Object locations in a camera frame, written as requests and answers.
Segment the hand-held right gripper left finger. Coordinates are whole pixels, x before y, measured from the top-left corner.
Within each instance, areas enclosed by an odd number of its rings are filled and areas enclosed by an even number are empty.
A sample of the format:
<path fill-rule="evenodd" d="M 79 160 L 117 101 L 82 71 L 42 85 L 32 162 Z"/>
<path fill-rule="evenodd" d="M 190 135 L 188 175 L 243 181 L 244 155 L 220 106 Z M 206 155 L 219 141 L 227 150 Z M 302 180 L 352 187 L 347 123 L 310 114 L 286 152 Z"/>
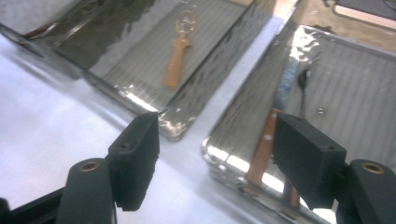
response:
<path fill-rule="evenodd" d="M 107 162 L 117 207 L 123 211 L 139 209 L 159 154 L 158 114 L 137 116 L 108 149 Z"/>

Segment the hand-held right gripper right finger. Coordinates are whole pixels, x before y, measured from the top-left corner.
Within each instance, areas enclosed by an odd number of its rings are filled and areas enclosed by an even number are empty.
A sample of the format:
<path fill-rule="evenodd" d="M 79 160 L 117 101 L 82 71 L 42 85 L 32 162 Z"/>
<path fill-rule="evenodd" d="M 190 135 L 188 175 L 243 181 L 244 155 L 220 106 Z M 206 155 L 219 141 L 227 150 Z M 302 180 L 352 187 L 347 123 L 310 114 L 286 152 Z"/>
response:
<path fill-rule="evenodd" d="M 309 209 L 332 208 L 333 183 L 347 151 L 305 119 L 276 115 L 274 161 Z"/>

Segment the wooden-handled table knife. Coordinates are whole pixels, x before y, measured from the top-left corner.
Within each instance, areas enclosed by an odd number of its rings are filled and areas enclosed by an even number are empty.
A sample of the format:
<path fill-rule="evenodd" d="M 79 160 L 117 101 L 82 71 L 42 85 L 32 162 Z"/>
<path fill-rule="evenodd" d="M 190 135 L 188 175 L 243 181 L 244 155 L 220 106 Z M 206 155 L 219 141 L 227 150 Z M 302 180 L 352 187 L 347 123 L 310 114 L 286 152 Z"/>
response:
<path fill-rule="evenodd" d="M 276 87 L 274 100 L 262 128 L 260 140 L 255 148 L 254 156 L 246 174 L 246 180 L 257 187 L 262 185 L 262 177 L 272 157 L 274 132 L 276 126 L 276 114 L 282 111 L 287 104 L 290 89 L 296 77 L 298 61 L 291 58 L 287 60 L 280 81 Z"/>

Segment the transparent grey plastic bin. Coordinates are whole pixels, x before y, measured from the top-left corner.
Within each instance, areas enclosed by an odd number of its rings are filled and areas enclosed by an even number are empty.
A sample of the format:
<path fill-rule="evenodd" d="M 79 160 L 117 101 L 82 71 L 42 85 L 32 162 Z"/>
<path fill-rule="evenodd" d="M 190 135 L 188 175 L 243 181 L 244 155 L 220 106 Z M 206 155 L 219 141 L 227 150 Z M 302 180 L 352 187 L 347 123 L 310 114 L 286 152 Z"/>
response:
<path fill-rule="evenodd" d="M 272 157 L 260 187 L 246 174 L 288 59 L 278 113 L 305 119 L 346 150 L 332 208 L 309 209 Z M 292 24 L 272 41 L 203 144 L 212 176 L 280 224 L 396 224 L 396 54 Z"/>
<path fill-rule="evenodd" d="M 75 68 L 55 50 L 108 1 L 0 0 L 0 34 L 40 63 L 78 78 Z"/>
<path fill-rule="evenodd" d="M 190 128 L 256 36 L 283 22 L 298 0 L 109 0 L 55 52 L 98 90 L 135 113 L 156 111 L 172 141 Z M 183 10 L 196 23 L 180 82 L 163 85 Z"/>

